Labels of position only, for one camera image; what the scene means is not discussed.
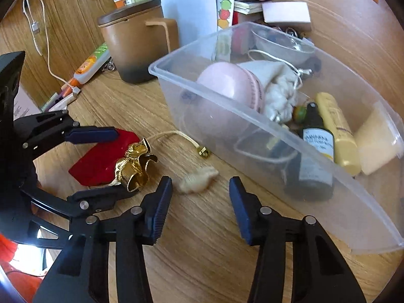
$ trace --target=fruit sticker card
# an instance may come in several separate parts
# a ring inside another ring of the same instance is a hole
[[[233,23],[234,0],[216,0],[217,30],[228,28]]]

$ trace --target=green circle sticker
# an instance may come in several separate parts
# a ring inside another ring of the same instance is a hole
[[[230,0],[222,0],[220,3],[220,7],[224,10],[229,10],[232,7],[232,3]]]

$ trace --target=green label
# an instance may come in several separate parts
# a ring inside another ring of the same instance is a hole
[[[94,51],[93,55],[98,59],[107,50],[107,44],[104,42]]]

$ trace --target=brown mug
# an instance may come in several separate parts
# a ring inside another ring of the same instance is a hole
[[[98,27],[122,80],[151,80],[149,65],[179,47],[174,19],[163,18],[161,0],[128,4],[98,18]]]

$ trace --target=yellow bottle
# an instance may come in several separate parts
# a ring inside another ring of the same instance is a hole
[[[342,110],[329,93],[320,92],[315,100],[325,128],[334,135],[335,162],[350,175],[356,176],[361,170],[358,147]]]

